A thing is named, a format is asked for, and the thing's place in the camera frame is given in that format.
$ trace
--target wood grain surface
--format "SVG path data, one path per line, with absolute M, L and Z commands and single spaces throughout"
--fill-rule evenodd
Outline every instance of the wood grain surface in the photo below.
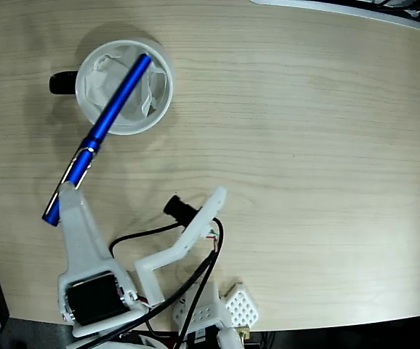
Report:
M 170 223 L 174 193 L 198 205 L 224 185 L 213 278 L 222 292 L 249 287 L 255 329 L 420 315 L 420 31 L 248 0 L 0 0 L 0 279 L 13 317 L 62 321 L 65 250 L 41 215 L 90 124 L 49 77 L 138 36 L 171 55 L 176 94 L 149 131 L 107 137 L 82 185 L 107 241 Z M 132 270 L 177 234 L 124 243 L 118 258 Z M 166 294 L 210 248 L 160 270 Z

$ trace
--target pen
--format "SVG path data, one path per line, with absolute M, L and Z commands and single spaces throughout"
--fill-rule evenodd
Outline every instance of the pen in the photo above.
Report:
M 144 75 L 150 62 L 151 59 L 146 54 L 142 54 L 137 58 L 135 64 L 126 74 L 124 80 L 105 106 L 105 109 L 100 114 L 94 126 L 82 140 L 42 215 L 42 219 L 50 225 L 56 227 L 60 221 L 58 201 L 58 188 L 60 187 L 60 184 L 69 181 L 72 182 L 76 188 L 81 184 L 86 176 L 87 170 L 91 166 L 92 160 L 94 160 L 94 157 L 99 152 L 100 146 L 107 136 L 108 130 L 111 128 L 111 125 L 113 125 L 113 122 L 123 108 L 124 103 L 126 103 L 128 97 L 131 95 L 132 90 L 136 87 L 137 83 L 142 78 L 142 75 Z

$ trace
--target wire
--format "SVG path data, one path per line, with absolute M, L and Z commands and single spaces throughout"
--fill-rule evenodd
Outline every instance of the wire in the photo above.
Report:
M 202 274 L 205 272 L 205 270 L 210 265 L 214 266 L 214 263 L 217 261 L 217 256 L 219 254 L 219 251 L 221 249 L 222 242 L 223 242 L 223 240 L 222 240 L 222 238 L 223 238 L 223 230 L 222 230 L 223 229 L 223 224 L 217 218 L 214 218 L 214 221 L 218 225 L 218 228 L 220 229 L 220 232 L 219 232 L 220 239 L 218 240 L 218 251 L 212 250 L 209 253 L 209 255 L 205 258 L 205 260 L 203 260 L 203 262 L 197 267 L 197 269 L 194 271 L 194 273 L 189 277 L 189 279 L 186 280 L 186 282 L 183 285 L 181 285 L 181 287 L 174 294 L 172 294 L 169 298 L 164 300 L 160 305 L 158 305 L 154 309 L 151 309 L 148 313 L 141 316 L 140 318 L 137 318 L 136 320 L 134 320 L 134 321 L 132 321 L 128 324 L 125 324 L 125 325 L 113 330 L 110 333 L 107 333 L 107 334 L 105 334 L 101 337 L 96 338 L 95 340 L 92 340 L 91 342 L 88 342 L 88 343 L 78 347 L 78 349 L 92 349 L 92 348 L 97 347 L 98 345 L 101 345 L 105 342 L 108 342 L 109 340 L 113 340 L 113 339 L 117 338 L 120 334 L 123 334 L 125 332 L 129 332 L 132 329 L 135 329 L 136 327 L 138 327 L 139 325 L 145 323 L 146 321 L 149 321 L 151 318 L 153 318 L 154 316 L 157 316 L 163 310 L 168 308 L 171 304 L 180 300 L 182 298 L 182 296 L 185 294 L 185 292 L 202 276 Z M 110 250 L 110 252 L 112 252 L 112 255 L 113 255 L 113 248 L 115 247 L 116 244 L 119 244 L 122 241 L 131 239 L 131 238 L 139 238 L 140 236 L 148 236 L 148 235 L 152 235 L 152 234 L 156 234 L 156 233 L 161 233 L 163 231 L 176 228 L 178 226 L 179 226 L 178 223 L 174 223 L 174 224 L 171 224 L 171 225 L 167 225 L 166 227 L 145 231 L 143 233 L 136 233 L 136 234 L 130 234 L 130 235 L 122 236 L 122 237 L 117 238 L 116 240 L 112 241 L 112 243 L 109 246 L 109 250 Z
M 209 280 L 210 274 L 213 271 L 213 268 L 214 268 L 215 264 L 217 263 L 219 252 L 222 249 L 223 235 L 224 235 L 223 224 L 220 222 L 220 220 L 218 218 L 214 218 L 213 221 L 218 225 L 218 230 L 219 230 L 219 239 L 218 239 L 218 244 L 216 246 L 214 259 L 211 261 L 210 266 L 207 269 L 205 275 L 203 276 L 202 282 L 199 285 L 199 287 L 197 289 L 197 292 L 195 293 L 193 302 L 191 303 L 191 305 L 189 307 L 189 311 L 187 312 L 186 319 L 184 321 L 184 324 L 182 325 L 181 333 L 179 333 L 178 340 L 177 340 L 176 344 L 174 345 L 174 349 L 179 349 L 182 342 L 184 341 L 184 338 L 187 334 L 187 330 L 189 329 L 190 321 L 192 320 L 192 317 L 194 315 L 194 310 L 197 307 L 198 300 L 201 297 L 203 289 L 204 289 L 207 281 Z
M 329 4 L 336 4 L 348 7 L 355 7 L 358 9 L 367 9 L 371 11 L 378 11 L 378 12 L 402 12 L 402 11 L 420 11 L 420 0 L 415 0 L 414 3 L 407 5 L 407 6 L 384 6 L 387 4 L 387 0 L 383 0 L 380 4 L 374 4 L 371 2 L 365 1 L 356 1 L 356 0 L 314 0 L 319 2 L 327 2 Z
M 150 325 L 150 322 L 148 320 L 145 322 L 145 325 L 147 326 L 147 329 L 149 330 L 149 332 L 152 334 L 152 337 L 155 337 L 155 338 L 170 338 L 170 337 L 173 337 L 173 336 L 168 336 L 168 335 L 164 335 L 163 336 L 163 335 L 158 334 L 157 332 L 155 332 L 153 330 L 152 326 Z
M 391 0 L 384 0 L 383 2 L 380 2 L 379 4 L 376 4 L 378 7 L 384 6 L 385 4 L 391 2 Z
M 125 240 L 131 240 L 131 239 L 133 239 L 133 238 L 140 238 L 140 237 L 142 237 L 142 236 L 149 236 L 149 235 L 153 235 L 153 234 L 162 233 L 162 232 L 167 231 L 167 230 L 171 230 L 171 229 L 174 229 L 174 228 L 178 228 L 179 226 L 180 226 L 180 224 L 179 224 L 179 223 L 173 223 L 173 224 L 170 224 L 170 225 L 166 225 L 166 226 L 164 226 L 164 227 L 161 227 L 161 228 L 156 228 L 156 229 L 152 229 L 152 230 L 147 230 L 147 231 L 144 231 L 144 232 L 142 232 L 142 233 L 135 233 L 135 234 L 125 235 L 125 236 L 122 236 L 122 237 L 120 237 L 120 238 L 116 238 L 115 240 L 113 240 L 113 241 L 111 242 L 110 246 L 108 247 L 108 249 L 110 250 L 110 253 L 111 253 L 111 255 L 113 256 L 113 248 L 114 248 L 117 244 L 119 244 L 120 242 L 122 242 L 122 241 L 125 241 Z

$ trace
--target black cable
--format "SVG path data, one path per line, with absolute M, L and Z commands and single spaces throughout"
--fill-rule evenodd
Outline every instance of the black cable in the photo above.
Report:
M 167 231 L 167 230 L 171 230 L 171 229 L 177 228 L 177 227 L 179 227 L 179 226 L 180 226 L 180 224 L 179 224 L 179 223 L 173 223 L 173 224 L 170 224 L 170 225 L 166 225 L 166 226 L 164 226 L 164 227 L 161 227 L 161 228 L 156 228 L 156 229 L 152 229 L 152 230 L 147 230 L 147 231 L 144 231 L 144 232 L 142 232 L 142 233 L 135 233 L 135 234 L 125 235 L 125 236 L 122 236 L 122 237 L 120 237 L 120 238 L 116 238 L 115 240 L 113 240 L 113 241 L 110 243 L 110 246 L 108 247 L 108 249 L 110 250 L 110 253 L 111 253 L 111 255 L 113 256 L 113 248 L 114 248 L 117 244 L 119 244 L 120 242 L 122 242 L 122 241 L 125 241 L 125 240 L 131 240 L 132 238 L 140 238 L 141 236 L 149 236 L 149 235 L 153 235 L 153 234 L 157 234 L 157 233 L 162 233 L 162 232 L 164 232 L 164 231 Z
M 191 305 L 189 307 L 189 311 L 187 312 L 186 319 L 184 321 L 184 324 L 182 325 L 181 333 L 179 333 L 178 340 L 177 340 L 176 344 L 174 345 L 174 348 L 175 349 L 179 349 L 179 347 L 181 346 L 182 342 L 184 341 L 184 338 L 185 338 L 185 336 L 187 334 L 186 332 L 189 329 L 190 321 L 192 320 L 193 315 L 194 315 L 194 310 L 197 307 L 198 300 L 201 297 L 201 294 L 203 292 L 203 289 L 204 289 L 207 281 L 209 280 L 210 274 L 213 271 L 213 268 L 214 268 L 215 264 L 217 263 L 219 252 L 222 249 L 223 235 L 225 234 L 225 232 L 223 231 L 223 224 L 216 217 L 213 219 L 213 221 L 218 225 L 218 231 L 219 231 L 217 250 L 215 252 L 214 259 L 211 261 L 210 266 L 207 269 L 205 275 L 203 276 L 202 282 L 199 285 L 199 287 L 197 289 L 197 292 L 195 293 L 193 302 L 191 303 Z
M 388 2 L 391 2 L 391 0 L 384 0 L 382 2 L 380 2 L 379 4 L 376 4 L 378 7 L 384 6 L 385 4 L 387 4 Z
M 155 338 L 158 338 L 158 339 L 173 337 L 173 336 L 168 336 L 168 335 L 162 336 L 161 334 L 158 334 L 157 332 L 155 332 L 155 330 L 152 328 L 152 325 L 150 325 L 150 321 L 148 321 L 148 320 L 145 322 L 145 325 L 147 326 L 147 329 L 149 330 L 149 332 L 152 334 L 152 337 L 155 337 Z
M 402 11 L 408 11 L 408 10 L 420 11 L 420 0 L 415 0 L 414 3 L 407 6 L 401 6 L 401 7 L 382 6 L 384 1 L 380 4 L 374 4 L 371 2 L 356 1 L 356 0 L 313 0 L 313 1 L 326 2 L 328 4 L 354 7 L 358 9 L 367 9 L 367 10 L 378 11 L 378 12 L 402 12 Z
M 273 348 L 273 345 L 275 344 L 275 338 L 276 338 L 276 332 L 271 332 L 272 333 L 272 335 L 271 335 L 271 341 L 270 341 L 270 344 L 268 345 L 268 349 L 272 349 Z

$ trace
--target white plastic part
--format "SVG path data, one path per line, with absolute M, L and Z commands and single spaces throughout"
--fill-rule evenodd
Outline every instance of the white plastic part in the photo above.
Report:
M 222 329 L 218 331 L 217 340 L 221 349 L 243 349 L 244 346 L 235 329 Z
M 59 192 L 60 221 L 68 269 L 58 277 L 58 306 L 65 320 L 74 325 L 73 336 L 82 337 L 143 316 L 147 310 L 136 301 L 136 287 L 129 274 L 108 251 L 82 192 L 76 190 L 69 182 L 63 183 Z M 103 273 L 112 273 L 115 276 L 118 288 L 123 292 L 124 304 L 130 311 L 94 324 L 81 326 L 72 317 L 73 314 L 66 300 L 66 291 L 73 284 L 88 281 Z
M 79 340 L 78 342 L 74 342 L 67 345 L 66 349 L 79 348 L 81 345 L 87 344 L 97 339 L 98 337 L 99 336 L 93 336 L 93 337 L 86 338 L 84 340 Z M 99 349 L 149 349 L 149 348 L 167 349 L 167 347 L 163 343 L 157 340 L 154 340 L 153 338 L 142 336 L 142 335 L 139 335 L 139 337 L 142 340 L 142 345 L 131 344 L 131 343 L 105 342 L 96 348 L 99 348 Z
M 224 298 L 226 309 L 230 311 L 233 327 L 252 327 L 259 319 L 259 310 L 243 284 L 236 284 Z
M 412 28 L 420 29 L 420 22 L 404 17 L 394 16 L 392 12 L 377 12 L 377 11 L 370 11 L 367 9 L 359 9 L 353 6 L 344 6 L 338 4 L 330 4 L 327 1 L 314 1 L 314 0 L 251 0 L 256 4 L 266 4 L 266 5 L 277 5 L 277 6 L 287 6 L 287 7 L 297 7 L 300 9 L 317 9 L 320 11 L 327 11 L 327 12 L 335 12 L 335 13 L 342 13 L 344 15 L 352 15 L 364 18 L 371 18 L 373 20 L 381 20 L 384 22 L 395 23 L 398 25 L 405 25 Z M 404 4 L 404 0 L 394 1 L 393 3 L 389 3 L 392 5 L 402 6 Z
M 173 309 L 173 319 L 180 331 L 187 313 L 189 313 L 189 307 L 193 302 L 197 289 L 198 285 L 193 285 L 186 292 L 185 303 L 178 302 Z M 219 298 L 217 284 L 211 282 L 203 288 L 187 333 L 197 332 L 200 329 L 205 329 L 213 325 L 219 329 L 231 327 L 231 315 L 226 309 L 226 304 Z
M 211 230 L 210 223 L 223 207 L 225 198 L 226 189 L 218 187 L 172 247 L 136 260 L 134 266 L 145 297 L 150 305 L 156 305 L 165 300 L 154 270 L 181 260 L 198 240 L 199 236 L 207 236 L 209 234 Z

